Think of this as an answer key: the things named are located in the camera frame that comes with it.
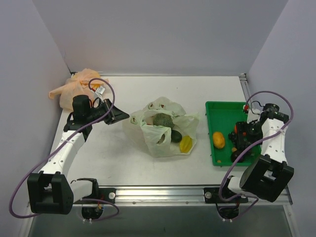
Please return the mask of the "dark blue grape bunch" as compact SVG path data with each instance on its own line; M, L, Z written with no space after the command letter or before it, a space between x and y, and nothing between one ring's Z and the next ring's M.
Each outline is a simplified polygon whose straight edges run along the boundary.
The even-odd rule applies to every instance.
M228 139L234 143L238 140L238 136L235 132L231 132L228 134Z

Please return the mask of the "yellow orange lemon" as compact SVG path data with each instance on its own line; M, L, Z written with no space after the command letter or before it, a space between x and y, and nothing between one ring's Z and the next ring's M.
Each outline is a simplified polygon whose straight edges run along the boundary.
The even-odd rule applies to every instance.
M225 146L225 138L221 132L214 132L212 135L213 145L217 149L222 149Z

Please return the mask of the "netted green cantaloupe melon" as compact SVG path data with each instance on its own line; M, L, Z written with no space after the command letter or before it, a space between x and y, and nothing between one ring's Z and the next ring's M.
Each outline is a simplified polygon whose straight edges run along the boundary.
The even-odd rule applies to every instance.
M158 113L153 117L153 125L173 128L172 117L164 113Z

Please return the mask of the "pale green plastic bag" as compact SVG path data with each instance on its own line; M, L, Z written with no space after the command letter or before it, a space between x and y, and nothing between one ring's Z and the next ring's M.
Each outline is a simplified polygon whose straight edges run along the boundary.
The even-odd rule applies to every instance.
M173 128L153 125L153 117L164 113L172 117ZM130 118L122 122L122 128L131 142L141 151L155 158L190 155L197 143L199 114L188 114L184 108L166 97L159 97L143 109L133 112ZM171 142L171 131L177 130L184 136L190 136L193 147L188 153L181 153L180 143Z

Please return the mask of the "yellow green starfruit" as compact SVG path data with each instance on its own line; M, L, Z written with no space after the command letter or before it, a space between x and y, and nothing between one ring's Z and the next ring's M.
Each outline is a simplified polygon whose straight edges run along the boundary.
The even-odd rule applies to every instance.
M190 136L184 136L179 144L181 153L188 153L193 147L193 140Z

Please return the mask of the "green avocado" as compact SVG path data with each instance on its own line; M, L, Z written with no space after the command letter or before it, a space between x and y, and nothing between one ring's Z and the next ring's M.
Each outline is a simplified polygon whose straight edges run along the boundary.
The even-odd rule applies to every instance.
M171 142L180 143L182 141L182 134L177 130L171 131Z

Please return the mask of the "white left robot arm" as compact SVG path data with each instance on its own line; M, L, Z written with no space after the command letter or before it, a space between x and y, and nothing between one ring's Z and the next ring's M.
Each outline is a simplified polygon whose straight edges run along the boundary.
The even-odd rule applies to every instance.
M73 98L73 112L67 118L57 149L37 173L27 179L31 211L36 214L68 214L75 202L89 203L100 197L94 178L79 178L68 182L70 167L92 131L92 125L103 121L107 125L128 119L129 114L113 105L109 99L99 100L95 107L86 95Z

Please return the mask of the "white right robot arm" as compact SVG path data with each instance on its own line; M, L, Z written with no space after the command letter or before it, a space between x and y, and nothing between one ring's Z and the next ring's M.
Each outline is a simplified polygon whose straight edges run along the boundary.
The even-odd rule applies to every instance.
M261 146L261 153L241 177L225 175L219 197L224 202L239 196L274 202L294 175L284 151L285 133L291 118L273 103L265 104L259 114L251 109L246 112L247 121L237 122L235 130L228 135L236 148L232 154L234 162L250 154L255 146Z

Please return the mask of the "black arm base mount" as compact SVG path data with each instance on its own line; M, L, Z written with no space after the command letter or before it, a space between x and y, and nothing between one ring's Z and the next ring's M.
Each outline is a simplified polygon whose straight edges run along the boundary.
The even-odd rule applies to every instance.
M220 186L212 186L212 187L205 187L203 188L203 193L204 193L204 202L208 204L223 204L223 203L236 203L236 204L241 204L241 203L248 203L248 198L247 197L236 197L230 201L223 201L219 197L219 187ZM227 188L227 185L224 186L222 190L222 197L224 199L231 198L234 196L235 193L230 191Z

